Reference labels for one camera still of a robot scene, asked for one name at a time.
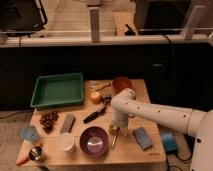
cable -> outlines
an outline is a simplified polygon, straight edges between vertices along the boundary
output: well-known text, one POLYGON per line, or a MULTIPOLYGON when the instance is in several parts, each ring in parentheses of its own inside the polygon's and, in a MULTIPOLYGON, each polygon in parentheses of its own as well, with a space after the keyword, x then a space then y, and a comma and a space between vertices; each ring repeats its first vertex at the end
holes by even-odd
POLYGON ((172 43, 172 41, 170 40, 170 38, 165 35, 165 34, 160 34, 163 37, 165 37, 167 39, 167 41, 169 42, 170 46, 171 46, 171 50, 172 50, 172 63, 173 63, 173 96, 174 96, 174 102, 176 102, 177 99, 177 86, 176 86, 176 57, 175 57, 175 48, 174 45, 172 43))
POLYGON ((175 156, 176 156, 180 161, 182 161, 182 162, 190 162, 190 160, 191 160, 191 158, 192 158, 192 153, 190 154, 189 157, 187 157, 187 158, 185 158, 185 159, 179 156, 178 151, 175 153, 175 156))
POLYGON ((168 166, 168 168, 167 168, 167 170, 166 170, 166 171, 170 171, 170 170, 171 170, 171 168, 176 168, 176 169, 179 169, 180 171, 183 171, 183 169, 182 169, 182 168, 180 168, 180 167, 179 167, 179 166, 177 166, 177 165, 169 165, 169 161, 168 161, 167 156, 166 156, 166 164, 167 164, 167 166, 168 166))
POLYGON ((21 111, 18 111, 18 112, 11 113, 7 116, 0 117, 0 119, 7 119, 9 117, 15 116, 15 115, 20 114, 20 113, 25 113, 25 112, 32 112, 32 110, 21 110, 21 111))
POLYGON ((85 0, 74 0, 74 1, 78 1, 78 2, 85 2, 85 0))

cup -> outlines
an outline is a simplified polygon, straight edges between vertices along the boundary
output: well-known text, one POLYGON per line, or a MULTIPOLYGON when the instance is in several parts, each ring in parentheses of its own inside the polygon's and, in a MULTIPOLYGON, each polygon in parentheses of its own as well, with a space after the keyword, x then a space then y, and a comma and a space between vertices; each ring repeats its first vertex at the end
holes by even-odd
POLYGON ((29 125, 26 128, 24 128, 21 131, 20 136, 23 139, 30 141, 31 143, 36 142, 39 139, 38 131, 36 127, 33 125, 29 125))
POLYGON ((67 154, 72 154, 75 152, 75 140, 71 133, 64 132, 59 137, 59 149, 66 152, 67 154))
POLYGON ((40 146, 35 146, 29 151, 29 159, 35 162, 43 162, 47 155, 40 146))

purple bowl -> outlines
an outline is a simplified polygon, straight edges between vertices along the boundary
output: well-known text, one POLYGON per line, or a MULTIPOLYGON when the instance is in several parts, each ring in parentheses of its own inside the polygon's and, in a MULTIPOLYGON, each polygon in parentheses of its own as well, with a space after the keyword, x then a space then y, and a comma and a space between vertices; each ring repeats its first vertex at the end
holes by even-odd
POLYGON ((88 156, 99 157, 103 155, 109 147, 106 131, 97 126, 87 128, 81 134, 80 147, 88 156))

brown bowl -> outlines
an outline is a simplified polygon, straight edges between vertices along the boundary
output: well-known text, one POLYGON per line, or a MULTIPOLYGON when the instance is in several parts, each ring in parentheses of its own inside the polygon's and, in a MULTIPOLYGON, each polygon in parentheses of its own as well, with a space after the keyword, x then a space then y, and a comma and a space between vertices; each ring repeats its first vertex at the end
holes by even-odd
POLYGON ((132 88, 132 82, 127 77, 116 77, 112 86, 115 90, 115 93, 120 93, 125 88, 132 88))

floor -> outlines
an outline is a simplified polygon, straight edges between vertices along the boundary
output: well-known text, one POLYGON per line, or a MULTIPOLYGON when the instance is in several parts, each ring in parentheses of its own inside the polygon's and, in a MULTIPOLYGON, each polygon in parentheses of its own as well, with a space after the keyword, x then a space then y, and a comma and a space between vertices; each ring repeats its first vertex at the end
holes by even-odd
MULTIPOLYGON (((88 36, 90 35, 89 8, 84 0, 43 0, 48 23, 45 30, 32 36, 88 36)), ((103 0, 100 6, 101 36, 115 35, 113 13, 134 11, 135 4, 130 0, 103 0)))
MULTIPOLYGON (((19 112, 17 115, 14 115, 7 119, 0 119, 0 165, 1 171, 39 171, 38 168, 33 167, 17 167, 15 165, 21 144, 22 139, 19 136, 19 132, 22 128, 29 124, 29 121, 32 117, 32 111, 1 111, 0 117, 4 117, 10 115, 12 113, 19 112)), ((186 140, 184 136, 178 132, 168 130, 166 128, 160 127, 160 132, 171 132, 178 144, 179 147, 179 155, 182 158, 188 158, 190 156, 190 150, 187 146, 186 140)), ((168 161, 170 165, 175 167, 171 168, 171 171, 179 171, 177 167, 180 167, 183 171, 189 171, 190 169, 190 160, 189 162, 181 162, 174 154, 167 155, 168 161)), ((121 165, 112 165, 112 166, 89 166, 89 167, 49 167, 51 171, 164 171, 166 170, 166 164, 161 165, 143 165, 143 166, 121 166, 121 165)))

